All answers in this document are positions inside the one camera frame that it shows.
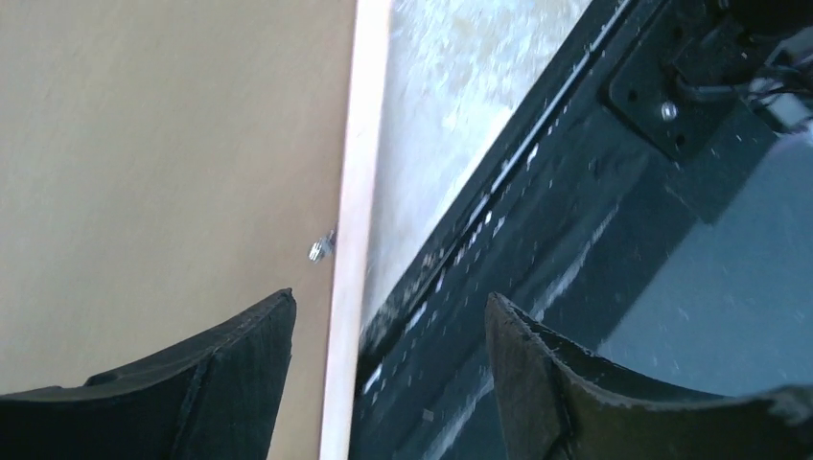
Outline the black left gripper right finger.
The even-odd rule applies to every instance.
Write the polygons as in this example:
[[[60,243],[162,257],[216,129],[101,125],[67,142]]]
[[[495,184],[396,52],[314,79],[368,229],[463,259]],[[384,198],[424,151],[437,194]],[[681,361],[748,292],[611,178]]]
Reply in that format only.
[[[808,459],[812,389],[724,397],[653,379],[535,321],[505,296],[485,307],[511,459]]]

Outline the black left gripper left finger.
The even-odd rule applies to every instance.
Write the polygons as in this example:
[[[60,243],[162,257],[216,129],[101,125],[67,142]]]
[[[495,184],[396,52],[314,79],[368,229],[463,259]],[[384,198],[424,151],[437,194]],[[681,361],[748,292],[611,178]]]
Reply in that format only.
[[[1,398],[5,459],[263,459],[290,366],[289,289],[78,387]]]

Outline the pink photo frame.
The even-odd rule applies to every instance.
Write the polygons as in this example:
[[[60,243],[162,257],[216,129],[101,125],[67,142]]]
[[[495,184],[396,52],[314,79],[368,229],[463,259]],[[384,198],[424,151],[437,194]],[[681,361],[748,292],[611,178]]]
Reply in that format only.
[[[289,289],[267,456],[318,459],[337,264],[373,181],[387,1],[1,5],[1,398],[78,387]]]

